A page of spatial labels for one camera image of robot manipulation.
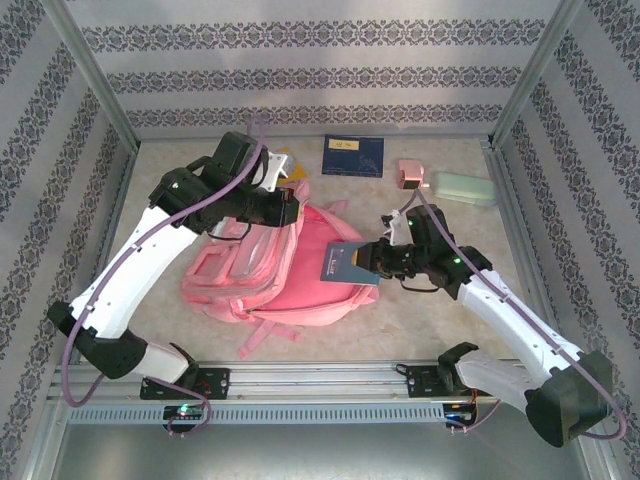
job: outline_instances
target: navy blue booklet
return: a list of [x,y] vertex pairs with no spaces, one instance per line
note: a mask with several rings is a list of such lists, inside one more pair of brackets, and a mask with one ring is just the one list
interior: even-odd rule
[[322,173],[382,178],[384,138],[325,135]]
[[327,246],[320,280],[325,282],[378,285],[380,275],[356,265],[358,248],[367,242],[331,242]]

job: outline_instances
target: striped wall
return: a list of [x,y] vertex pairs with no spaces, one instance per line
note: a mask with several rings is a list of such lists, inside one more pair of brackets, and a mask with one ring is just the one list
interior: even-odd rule
[[59,361],[45,318],[95,273],[129,155],[42,6],[0,6],[0,479],[17,477]]
[[615,365],[622,478],[640,478],[639,27],[640,2],[585,2],[501,145],[563,333]]
[[142,139],[488,134],[557,0],[73,0]]

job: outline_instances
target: pink box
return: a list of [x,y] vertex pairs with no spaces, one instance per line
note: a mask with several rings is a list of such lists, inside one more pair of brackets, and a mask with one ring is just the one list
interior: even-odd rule
[[422,186],[424,167],[419,160],[401,158],[398,160],[396,183],[402,190],[415,190]]

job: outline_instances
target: marble-pattern floor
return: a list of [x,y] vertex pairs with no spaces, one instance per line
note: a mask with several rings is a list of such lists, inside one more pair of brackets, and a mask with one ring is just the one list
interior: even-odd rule
[[[148,195],[162,175],[202,155],[211,155],[217,143],[217,140],[142,143],[112,252],[130,235],[148,204]],[[313,203],[322,205],[348,199],[349,206],[341,217],[370,240],[382,234],[380,215],[400,207],[408,199],[409,194],[395,186],[397,159],[420,159],[427,180],[437,171],[489,176],[479,142],[474,139],[386,138],[381,179],[322,175],[322,137],[274,138],[268,140],[267,145],[271,151],[285,146],[291,148],[309,174]],[[424,191],[427,198],[434,201],[429,190]],[[445,213],[457,242],[473,245],[484,253],[505,282],[519,294],[520,286],[498,208],[435,200]],[[130,327],[148,340],[175,342],[197,360],[237,360],[236,350],[253,327],[195,314],[180,297],[180,278],[205,242],[207,237],[202,236],[167,268],[134,313]],[[419,288],[430,285],[426,276],[409,280],[408,284]],[[361,307],[328,327],[297,328],[302,333],[297,342],[270,336],[248,360],[429,360],[462,341],[476,343],[497,358],[513,358],[492,329],[443,291],[429,295],[410,293],[402,290],[399,282],[391,280],[381,282],[379,302]]]

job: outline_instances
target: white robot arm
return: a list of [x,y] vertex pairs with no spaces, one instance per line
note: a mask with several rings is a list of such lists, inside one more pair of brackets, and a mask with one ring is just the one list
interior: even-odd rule
[[[49,319],[67,336],[81,312],[89,311],[74,345],[108,378],[133,372],[187,389],[193,387],[198,369],[193,359],[177,345],[157,345],[134,335],[128,328],[131,316],[173,259],[225,218],[276,228],[295,222],[298,201],[290,189],[276,188],[278,178],[287,177],[293,170],[293,157],[264,148],[261,161],[247,181],[220,201],[186,216],[179,224],[163,227],[143,246],[136,245],[136,241],[173,214],[229,183],[247,164],[255,147],[256,142],[250,137],[231,132],[222,138],[212,157],[202,157],[164,175],[140,222],[104,272],[70,304],[56,302],[49,309]],[[115,270],[98,300],[88,306],[107,272],[131,249],[133,254]]]
[[[430,207],[453,239],[443,213],[435,205]],[[480,252],[461,247],[460,251],[480,273],[471,270],[444,239],[424,206],[404,213],[394,211],[382,220],[389,230],[377,242],[358,249],[357,265],[383,278],[401,281],[427,274],[431,283],[489,324],[524,366],[506,365],[471,343],[457,345],[438,358],[439,377],[450,392],[475,388],[501,399],[525,413],[540,436],[554,446],[562,446],[608,415],[605,399],[565,357],[574,360],[610,393],[612,366],[604,355],[587,355],[555,332],[509,290]],[[398,226],[404,230],[396,231]],[[398,239],[406,238],[406,230],[411,243],[400,245]],[[497,287],[500,294],[484,280]],[[543,335],[553,340],[554,347]]]

